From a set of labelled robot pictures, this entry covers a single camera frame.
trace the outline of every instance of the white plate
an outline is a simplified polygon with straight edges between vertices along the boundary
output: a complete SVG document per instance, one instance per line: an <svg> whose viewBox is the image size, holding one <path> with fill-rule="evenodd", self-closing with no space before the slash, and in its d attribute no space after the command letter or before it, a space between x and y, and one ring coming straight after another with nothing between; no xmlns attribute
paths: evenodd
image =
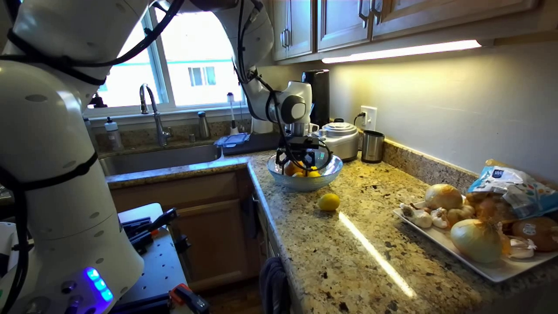
<svg viewBox="0 0 558 314"><path fill-rule="evenodd" d="M436 227L432 229L420 229L418 225L411 223L403 213L401 209L394 209L396 216L401 218L403 222L406 222L408 225L411 225L415 230L418 230L420 234L424 234L425 237L429 237L431 241L434 241L436 244L439 244L441 248L445 248L446 251L450 251L453 257L457 257L460 262L464 262L467 267L471 267L472 271L476 271L478 274L481 274L483 278L486 278L492 283L502 283L507 281L521 272L526 272L554 257L558 257L558 253L535 253L535 257L526 258L526 260L509 260L509 258L502 258L500 264L495 265L483 265L483 264L476 264L467 260L465 257L462 257L453 243L450 241L450 232L448 230L439 230Z"/></svg>

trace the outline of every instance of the cabinet door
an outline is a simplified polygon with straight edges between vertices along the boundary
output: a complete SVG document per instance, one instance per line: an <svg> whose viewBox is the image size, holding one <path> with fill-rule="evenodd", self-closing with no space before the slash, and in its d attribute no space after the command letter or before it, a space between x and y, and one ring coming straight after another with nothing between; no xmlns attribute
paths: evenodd
<svg viewBox="0 0 558 314"><path fill-rule="evenodd" d="M246 241L239 201L179 208L176 213L172 229L192 244L179 258L195 291L258 276L249 260L253 248Z"/></svg>
<svg viewBox="0 0 558 314"><path fill-rule="evenodd" d="M373 37L418 33L535 7L537 0L375 0Z"/></svg>
<svg viewBox="0 0 558 314"><path fill-rule="evenodd" d="M317 51L370 40L371 0L317 0Z"/></svg>
<svg viewBox="0 0 558 314"><path fill-rule="evenodd" d="M314 0L272 0L275 59L314 52Z"/></svg>

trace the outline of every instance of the bowl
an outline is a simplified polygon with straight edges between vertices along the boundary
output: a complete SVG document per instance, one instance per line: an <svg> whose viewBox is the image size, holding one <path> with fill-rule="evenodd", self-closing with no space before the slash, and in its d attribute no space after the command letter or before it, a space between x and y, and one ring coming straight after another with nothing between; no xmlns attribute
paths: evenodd
<svg viewBox="0 0 558 314"><path fill-rule="evenodd" d="M312 192L329 185L343 169L343 161L338 155L333 155L329 164L319 169L321 176L317 178L288 176L284 175L284 168L275 164L275 157L267 161L267 169L274 176L275 183L289 190Z"/></svg>

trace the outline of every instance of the granite countertop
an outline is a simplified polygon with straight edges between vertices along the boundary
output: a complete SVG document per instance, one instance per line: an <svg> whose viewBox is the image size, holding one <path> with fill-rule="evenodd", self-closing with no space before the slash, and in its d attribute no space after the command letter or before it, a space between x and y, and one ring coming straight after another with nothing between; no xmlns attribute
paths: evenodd
<svg viewBox="0 0 558 314"><path fill-rule="evenodd" d="M387 162L347 162L329 187L302 194L274 183L265 169L270 155L113 176L108 183L118 189L247 169L302 312L490 312L506 305L525 312L528 304L519 309L511 300L533 298L535 290L558 279L556 262L499 284L465 267L394 216L399 202L422 197L429 185ZM324 192L342 197L338 215L315 209ZM368 239L368 248L349 225Z"/></svg>

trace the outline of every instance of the faucet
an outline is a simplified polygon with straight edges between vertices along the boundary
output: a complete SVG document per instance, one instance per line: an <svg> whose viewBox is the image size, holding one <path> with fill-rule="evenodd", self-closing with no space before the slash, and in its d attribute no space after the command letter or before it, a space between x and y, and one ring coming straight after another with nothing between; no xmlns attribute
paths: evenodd
<svg viewBox="0 0 558 314"><path fill-rule="evenodd" d="M159 147L166 147L167 145L167 138L171 136L169 131L164 129L162 122L160 122L160 115L157 112L157 105L155 105L155 98L152 89L146 84L139 86L139 105L141 105L141 114L146 115L146 103L145 103L145 91L150 96L150 103L152 103L152 110L153 110L153 121L155 121L155 138Z"/></svg>

